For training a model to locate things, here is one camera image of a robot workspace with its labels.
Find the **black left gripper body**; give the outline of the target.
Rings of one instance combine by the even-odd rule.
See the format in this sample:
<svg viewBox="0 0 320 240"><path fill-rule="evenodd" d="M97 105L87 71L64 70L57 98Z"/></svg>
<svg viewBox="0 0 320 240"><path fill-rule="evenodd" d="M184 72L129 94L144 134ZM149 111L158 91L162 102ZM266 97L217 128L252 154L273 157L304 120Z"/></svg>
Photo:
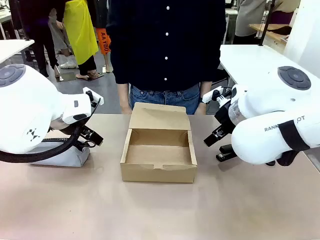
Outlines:
<svg viewBox="0 0 320 240"><path fill-rule="evenodd" d="M68 126L68 134L75 135L75 134L81 133L82 129L84 128L84 126L86 125L86 123L88 122L89 119L90 119L89 117L86 117L86 118L83 118L79 121L76 121L76 122L70 124Z"/></svg>

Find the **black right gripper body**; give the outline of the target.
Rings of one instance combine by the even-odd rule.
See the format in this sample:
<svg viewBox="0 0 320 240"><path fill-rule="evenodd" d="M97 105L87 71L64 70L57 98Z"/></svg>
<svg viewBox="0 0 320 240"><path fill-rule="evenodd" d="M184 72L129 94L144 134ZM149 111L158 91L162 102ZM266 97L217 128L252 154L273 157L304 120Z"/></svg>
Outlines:
<svg viewBox="0 0 320 240"><path fill-rule="evenodd" d="M222 105L219 110L216 112L214 117L220 123L218 130L222 132L232 132L236 127L229 117L229 107L231 102L228 101Z"/></svg>

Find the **person's left hand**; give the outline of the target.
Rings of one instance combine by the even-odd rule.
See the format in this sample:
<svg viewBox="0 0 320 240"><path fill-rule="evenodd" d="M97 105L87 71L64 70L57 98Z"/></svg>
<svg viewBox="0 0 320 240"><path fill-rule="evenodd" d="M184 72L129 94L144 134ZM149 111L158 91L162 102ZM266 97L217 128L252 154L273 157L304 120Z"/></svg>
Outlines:
<svg viewBox="0 0 320 240"><path fill-rule="evenodd" d="M206 115L207 105L203 102L198 104L198 107L195 111L195 115Z"/></svg>

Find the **person's right hand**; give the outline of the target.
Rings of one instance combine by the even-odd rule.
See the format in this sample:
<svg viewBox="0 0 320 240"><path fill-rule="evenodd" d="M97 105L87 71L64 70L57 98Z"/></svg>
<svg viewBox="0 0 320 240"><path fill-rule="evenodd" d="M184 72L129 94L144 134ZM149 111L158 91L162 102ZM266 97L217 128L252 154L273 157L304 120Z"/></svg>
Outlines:
<svg viewBox="0 0 320 240"><path fill-rule="evenodd" d="M121 113L126 114L126 115L131 115L132 114L132 109L128 101L122 101L120 102L120 107L121 107Z"/></svg>

